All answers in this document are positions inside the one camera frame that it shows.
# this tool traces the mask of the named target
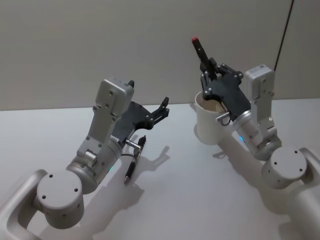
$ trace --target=pen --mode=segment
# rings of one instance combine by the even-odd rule
[[[141,149],[140,150],[134,150],[133,151],[133,159],[129,165],[129,168],[128,170],[126,171],[126,174],[125,174],[125,177],[124,177],[124,184],[127,184],[130,179],[131,179],[131,176],[136,168],[136,165],[138,163],[138,158],[140,157],[141,155],[141,152],[142,152],[142,149],[144,149],[144,146],[145,146],[145,143],[146,143],[146,136],[143,136],[139,139],[138,141],[138,145],[141,146]]]

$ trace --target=black marker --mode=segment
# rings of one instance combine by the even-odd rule
[[[146,143],[146,136],[143,136],[139,139],[138,141],[138,145],[141,146],[141,150],[140,151],[136,151],[134,150],[133,152],[133,159],[129,165],[129,168],[128,170],[126,171],[126,174],[125,174],[125,177],[124,177],[124,184],[127,184],[130,179],[131,179],[131,176],[136,168],[136,165],[138,163],[138,158],[139,156],[141,155],[141,152],[142,152],[142,149],[144,149],[144,146],[145,146],[145,143]]]

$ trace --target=table surface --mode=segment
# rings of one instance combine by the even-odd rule
[[[195,106],[169,108],[167,119],[133,135],[147,142],[127,186],[130,158],[122,157],[84,196],[79,224],[54,229],[38,212],[28,229],[43,240],[302,240],[286,215],[288,190],[265,185],[237,133],[205,145]],[[272,116],[284,146],[320,149],[320,99],[275,100]],[[1,197],[26,173],[64,170],[92,117],[91,108],[0,112]]]

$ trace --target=white cup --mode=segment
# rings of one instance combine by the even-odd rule
[[[230,132],[229,126],[222,126],[217,117],[225,109],[216,100],[204,100],[202,91],[195,96],[196,132],[199,140],[207,145],[216,145]]]

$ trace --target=white wall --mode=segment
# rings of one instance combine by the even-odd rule
[[[246,71],[274,66],[290,0],[1,0],[0,110],[92,106],[110,76],[141,104],[193,102],[198,36]]]
[[[276,70],[277,98],[320,98],[319,10],[319,0],[294,1]]]

